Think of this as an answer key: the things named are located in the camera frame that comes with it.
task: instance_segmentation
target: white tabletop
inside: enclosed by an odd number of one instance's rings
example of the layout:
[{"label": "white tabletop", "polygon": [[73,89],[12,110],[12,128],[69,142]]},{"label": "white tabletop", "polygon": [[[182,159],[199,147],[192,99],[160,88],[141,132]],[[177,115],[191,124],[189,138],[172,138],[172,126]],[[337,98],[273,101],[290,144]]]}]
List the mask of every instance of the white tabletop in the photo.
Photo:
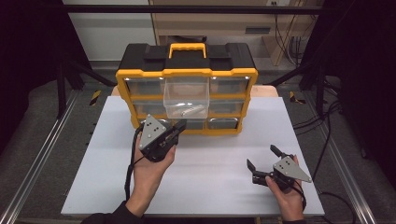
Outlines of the white tabletop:
[{"label": "white tabletop", "polygon": [[[109,96],[62,210],[84,217],[113,212],[125,200],[124,181],[131,158],[134,128],[127,104]],[[263,217],[279,215],[276,199],[264,186],[252,184],[247,159],[257,170],[273,171],[277,146],[304,157],[280,97],[253,97],[238,135],[182,134],[174,163],[166,171],[146,216]],[[303,182],[306,216],[324,215],[314,184]]]}]

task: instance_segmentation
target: human hand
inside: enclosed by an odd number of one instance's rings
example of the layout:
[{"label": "human hand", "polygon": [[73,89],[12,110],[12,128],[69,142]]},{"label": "human hand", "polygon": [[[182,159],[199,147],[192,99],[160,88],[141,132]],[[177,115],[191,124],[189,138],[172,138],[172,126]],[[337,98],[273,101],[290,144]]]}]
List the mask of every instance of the human hand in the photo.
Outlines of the human hand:
[{"label": "human hand", "polygon": [[[294,156],[293,160],[298,165],[297,156]],[[269,176],[265,177],[265,181],[276,197],[283,220],[295,221],[304,219],[302,197],[296,190],[280,190],[277,183]],[[294,187],[301,189],[302,181],[296,179],[296,182],[294,182]]]},{"label": "human hand", "polygon": [[[140,145],[140,134],[135,145]],[[152,162],[143,158],[138,147],[134,150],[134,162],[136,162],[134,165],[134,190],[125,205],[135,216],[142,217],[149,208],[149,204],[161,184],[163,174],[175,159],[175,153],[176,146],[173,146],[162,161]]]}]

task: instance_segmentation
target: yellow storage box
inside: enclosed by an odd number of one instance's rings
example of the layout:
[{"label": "yellow storage box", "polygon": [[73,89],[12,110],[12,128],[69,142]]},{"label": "yellow storage box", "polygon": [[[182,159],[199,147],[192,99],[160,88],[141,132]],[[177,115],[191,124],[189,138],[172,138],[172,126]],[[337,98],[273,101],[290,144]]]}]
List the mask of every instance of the yellow storage box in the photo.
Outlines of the yellow storage box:
[{"label": "yellow storage box", "polygon": [[147,114],[163,125],[187,119],[183,133],[236,134],[257,69],[248,45],[128,45],[116,78],[137,128]]}]

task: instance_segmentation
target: sleeve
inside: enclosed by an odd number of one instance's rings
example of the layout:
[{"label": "sleeve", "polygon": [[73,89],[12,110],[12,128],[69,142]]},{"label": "sleeve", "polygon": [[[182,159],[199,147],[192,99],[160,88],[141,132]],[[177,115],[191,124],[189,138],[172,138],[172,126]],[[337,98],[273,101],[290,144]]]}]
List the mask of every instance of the sleeve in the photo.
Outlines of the sleeve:
[{"label": "sleeve", "polygon": [[113,213],[95,213],[82,220],[81,224],[141,224],[143,219],[132,214],[122,202]]},{"label": "sleeve", "polygon": [[283,221],[283,224],[306,224],[305,220]]}]

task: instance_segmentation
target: wall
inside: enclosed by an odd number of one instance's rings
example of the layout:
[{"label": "wall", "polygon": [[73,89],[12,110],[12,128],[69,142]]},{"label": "wall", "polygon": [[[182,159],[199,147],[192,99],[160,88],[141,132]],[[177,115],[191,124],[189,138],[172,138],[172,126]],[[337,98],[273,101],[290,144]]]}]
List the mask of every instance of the wall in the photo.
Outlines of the wall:
[{"label": "wall", "polygon": [[[147,0],[63,0],[66,5],[148,5]],[[69,13],[90,61],[120,61],[129,43],[155,45],[148,13]]]}]

